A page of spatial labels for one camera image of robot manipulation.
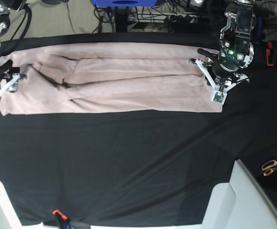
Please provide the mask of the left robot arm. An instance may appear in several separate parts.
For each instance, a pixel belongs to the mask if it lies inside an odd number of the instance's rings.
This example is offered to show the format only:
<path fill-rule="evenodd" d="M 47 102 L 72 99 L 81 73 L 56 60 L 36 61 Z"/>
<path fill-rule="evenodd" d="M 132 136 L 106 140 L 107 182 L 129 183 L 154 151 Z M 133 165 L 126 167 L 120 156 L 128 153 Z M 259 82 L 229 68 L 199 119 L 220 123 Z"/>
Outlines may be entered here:
<path fill-rule="evenodd" d="M 253 0 L 234 0 L 225 10 L 226 25 L 220 30 L 219 54 L 199 48 L 197 52 L 208 58 L 190 59 L 204 74 L 211 86 L 210 100 L 224 104 L 227 93 L 242 82 L 249 82 L 247 67 L 254 58 L 251 42 L 256 25 Z"/>

